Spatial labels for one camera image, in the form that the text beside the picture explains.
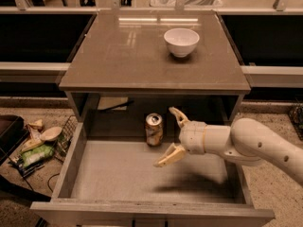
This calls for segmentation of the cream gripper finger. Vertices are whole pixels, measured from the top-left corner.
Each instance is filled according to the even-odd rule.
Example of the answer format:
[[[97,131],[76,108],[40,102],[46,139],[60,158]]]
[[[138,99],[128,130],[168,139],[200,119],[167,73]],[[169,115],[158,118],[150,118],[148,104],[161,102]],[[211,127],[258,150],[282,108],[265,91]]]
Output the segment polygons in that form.
[[[169,107],[169,112],[175,116],[175,119],[180,129],[182,129],[185,124],[189,122],[187,116],[179,109],[175,107]]]
[[[164,167],[182,160],[187,151],[181,145],[172,143],[165,153],[153,164],[155,167]]]

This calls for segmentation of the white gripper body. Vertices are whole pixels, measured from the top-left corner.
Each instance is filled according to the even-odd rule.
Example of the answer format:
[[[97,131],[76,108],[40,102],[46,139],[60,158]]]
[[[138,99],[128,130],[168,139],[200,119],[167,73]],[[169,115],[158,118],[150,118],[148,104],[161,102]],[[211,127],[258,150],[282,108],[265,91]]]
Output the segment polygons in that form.
[[[190,154],[205,154],[206,123],[190,121],[180,130],[179,140],[181,145]]]

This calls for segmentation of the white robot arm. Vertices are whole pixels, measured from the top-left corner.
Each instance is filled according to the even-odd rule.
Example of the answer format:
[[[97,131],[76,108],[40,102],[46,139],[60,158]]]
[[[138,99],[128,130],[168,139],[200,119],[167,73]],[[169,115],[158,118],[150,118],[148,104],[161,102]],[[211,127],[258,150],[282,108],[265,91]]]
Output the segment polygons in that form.
[[[257,120],[241,118],[231,126],[209,125],[190,121],[175,107],[170,107],[169,111],[175,116],[180,128],[180,144],[172,143],[154,163],[155,167],[176,163],[187,153],[208,153],[242,166],[256,166],[267,161],[300,185],[303,184],[303,149]]]

